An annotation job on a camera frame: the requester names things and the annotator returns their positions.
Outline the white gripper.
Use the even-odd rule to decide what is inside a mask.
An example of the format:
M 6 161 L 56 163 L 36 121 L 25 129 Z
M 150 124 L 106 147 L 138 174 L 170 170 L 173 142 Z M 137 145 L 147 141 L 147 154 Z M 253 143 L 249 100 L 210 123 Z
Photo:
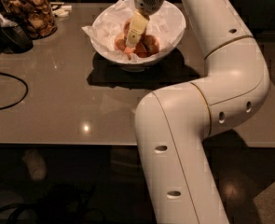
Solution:
M 135 48 L 149 23 L 149 17 L 161 8 L 165 0 L 134 0 L 136 11 L 133 13 L 126 46 Z

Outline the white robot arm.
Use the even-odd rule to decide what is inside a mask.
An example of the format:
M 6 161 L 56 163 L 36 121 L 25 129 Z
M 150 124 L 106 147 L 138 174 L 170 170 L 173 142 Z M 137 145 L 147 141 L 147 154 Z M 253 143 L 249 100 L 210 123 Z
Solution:
M 134 0 L 129 42 L 165 0 Z M 147 94 L 135 133 L 158 224 L 229 224 L 202 142 L 250 119 L 269 88 L 265 59 L 228 0 L 181 0 L 206 65 L 206 75 Z

